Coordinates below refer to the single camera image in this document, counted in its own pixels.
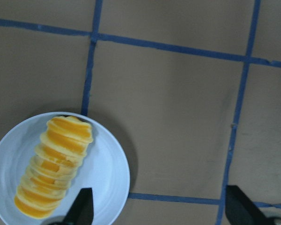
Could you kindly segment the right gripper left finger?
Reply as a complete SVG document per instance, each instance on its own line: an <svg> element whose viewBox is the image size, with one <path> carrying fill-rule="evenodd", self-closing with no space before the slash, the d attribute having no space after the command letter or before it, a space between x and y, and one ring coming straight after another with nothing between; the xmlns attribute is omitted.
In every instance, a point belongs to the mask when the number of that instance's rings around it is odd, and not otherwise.
<svg viewBox="0 0 281 225"><path fill-rule="evenodd" d="M63 219L63 224L91 225L93 219L94 203L92 188L82 188Z"/></svg>

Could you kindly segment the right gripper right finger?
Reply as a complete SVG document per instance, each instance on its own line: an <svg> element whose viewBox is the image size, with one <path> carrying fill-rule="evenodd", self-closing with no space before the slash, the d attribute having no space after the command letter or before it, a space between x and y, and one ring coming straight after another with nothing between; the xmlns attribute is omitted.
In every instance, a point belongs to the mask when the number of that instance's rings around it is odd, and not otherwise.
<svg viewBox="0 0 281 225"><path fill-rule="evenodd" d="M225 215L231 225L271 225L260 209L236 185L226 186Z"/></svg>

